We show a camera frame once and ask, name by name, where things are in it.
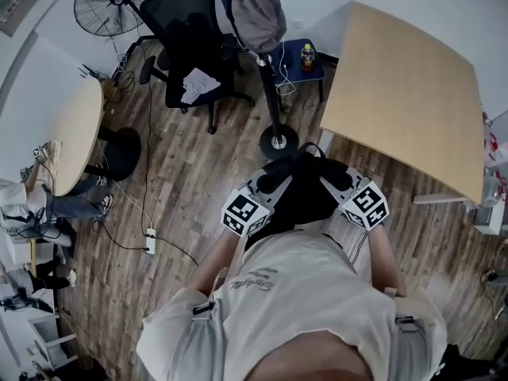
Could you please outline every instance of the wood plank flooring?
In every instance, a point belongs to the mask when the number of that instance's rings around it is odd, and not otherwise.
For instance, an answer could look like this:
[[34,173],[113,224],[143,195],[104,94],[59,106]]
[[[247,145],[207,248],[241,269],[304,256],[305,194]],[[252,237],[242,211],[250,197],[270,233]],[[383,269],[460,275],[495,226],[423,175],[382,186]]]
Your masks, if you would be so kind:
[[[131,56],[127,71],[138,77],[144,52],[156,55],[160,46],[144,42]],[[253,60],[242,57],[246,76],[237,78],[237,89],[256,100],[254,108],[240,99],[217,104],[217,133],[206,132],[206,106],[181,114],[164,105],[164,84],[152,80],[152,116],[148,193],[145,209],[157,235],[203,259],[221,232],[218,218],[229,192],[258,167],[267,163],[258,141],[270,125],[261,81]],[[325,97],[333,79],[328,66]],[[324,110],[318,101],[318,84],[303,83],[283,98],[283,120],[298,132],[300,142],[318,142]],[[131,199],[141,204],[144,195],[150,95],[148,86],[124,94],[118,104],[106,107],[104,125],[112,129],[132,126],[144,143],[133,176],[121,182]],[[374,179],[387,196],[391,217],[389,236],[409,287],[422,285],[432,295],[448,324],[449,342],[466,356],[492,357],[508,334],[506,319],[492,320],[492,306],[480,284],[487,268],[508,268],[499,256],[501,237],[484,236],[474,230],[471,216],[461,204],[416,206],[415,194],[442,189],[431,178],[351,141],[336,137],[331,156],[356,167]],[[144,247],[140,211],[116,186],[110,188],[115,203],[105,220],[111,235],[125,247]],[[144,220],[144,229],[148,220]],[[340,216],[309,225],[330,233],[356,254],[361,232]],[[369,277],[368,246],[360,250],[356,267]],[[176,248],[158,242],[157,253],[127,251],[115,246],[102,230],[92,231],[90,222],[78,228],[78,246],[71,266],[77,271],[77,287],[59,292],[60,308],[78,334],[83,351],[90,350],[113,379],[151,379],[135,353],[141,321],[160,308],[188,280],[192,261]],[[505,291],[487,289],[496,309]]]

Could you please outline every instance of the black mesh chair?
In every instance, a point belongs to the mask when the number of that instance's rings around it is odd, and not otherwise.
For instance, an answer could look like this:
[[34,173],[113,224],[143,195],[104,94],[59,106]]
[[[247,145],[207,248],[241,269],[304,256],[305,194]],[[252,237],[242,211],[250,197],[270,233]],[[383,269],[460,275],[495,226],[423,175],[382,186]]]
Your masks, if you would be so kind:
[[[240,70],[237,50],[231,48],[222,34],[215,17],[215,0],[145,0],[140,15],[165,48],[163,69],[154,67],[156,58],[145,61],[140,84],[148,83],[151,75],[167,84],[166,106],[180,108],[183,113],[189,106],[208,104],[208,132],[217,131],[214,125],[214,103],[229,96],[243,98],[250,106],[250,96],[235,91],[234,72]],[[183,79],[198,68],[221,83],[212,91],[201,94],[194,103],[181,102]]]

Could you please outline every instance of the light wood tabletop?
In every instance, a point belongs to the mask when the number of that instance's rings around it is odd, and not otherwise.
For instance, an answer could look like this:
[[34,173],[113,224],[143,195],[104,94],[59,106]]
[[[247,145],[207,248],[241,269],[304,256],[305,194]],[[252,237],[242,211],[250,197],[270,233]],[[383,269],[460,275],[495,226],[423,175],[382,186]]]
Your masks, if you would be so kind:
[[97,79],[85,78],[55,119],[52,140],[62,142],[55,196],[69,192],[88,163],[102,120],[103,94]]
[[473,66],[429,34],[351,3],[321,128],[481,202],[483,123]]

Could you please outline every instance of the blue stool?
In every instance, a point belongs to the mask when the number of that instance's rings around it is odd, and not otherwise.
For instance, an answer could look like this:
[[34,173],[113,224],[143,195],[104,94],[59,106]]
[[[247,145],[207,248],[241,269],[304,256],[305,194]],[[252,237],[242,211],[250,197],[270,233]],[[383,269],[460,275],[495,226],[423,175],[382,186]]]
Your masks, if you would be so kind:
[[[293,57],[293,65],[287,69],[287,79],[293,83],[301,83],[301,82],[310,82],[313,80],[317,80],[317,83],[319,84],[319,102],[323,103],[323,78],[325,77],[325,70],[323,69],[323,63],[321,61],[321,58],[318,55],[318,51],[314,47],[314,44],[312,44],[311,40],[308,40],[306,38],[302,38],[301,40],[290,40],[290,41],[284,41],[284,56],[287,58],[288,55],[291,55]],[[279,46],[277,46],[276,49],[274,49],[272,52],[270,52],[270,56],[273,60],[271,63],[272,67],[275,70],[275,85],[278,86],[280,83],[282,83],[281,86],[289,85],[289,82],[283,81],[286,79],[286,75],[282,75],[279,71],[279,65],[280,65],[280,56],[282,54],[282,47],[283,43],[281,42]],[[302,49],[305,46],[305,44],[310,44],[312,49],[314,50],[315,57],[314,57],[314,68],[312,71],[303,71],[302,70]],[[279,107],[282,111],[283,109],[283,102],[280,97],[280,94],[277,94],[279,98]]]

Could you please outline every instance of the seated person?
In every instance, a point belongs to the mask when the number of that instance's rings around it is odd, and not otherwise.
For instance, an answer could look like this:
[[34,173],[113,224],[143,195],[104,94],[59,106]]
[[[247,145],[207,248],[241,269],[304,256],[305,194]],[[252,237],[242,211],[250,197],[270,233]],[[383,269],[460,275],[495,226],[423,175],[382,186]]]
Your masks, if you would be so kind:
[[60,258],[58,256],[45,264],[38,264],[37,277],[34,277],[32,272],[23,268],[6,272],[2,261],[0,261],[0,300],[16,296],[19,288],[24,288],[26,296],[30,296],[40,289],[75,287],[76,272],[74,270],[71,270],[65,278],[49,275],[59,264]]
[[55,217],[79,220],[103,217],[113,205],[112,194],[100,202],[89,202],[79,196],[53,196],[37,184],[39,166],[36,161],[25,183],[0,179],[0,211],[4,221],[11,219],[40,227]]

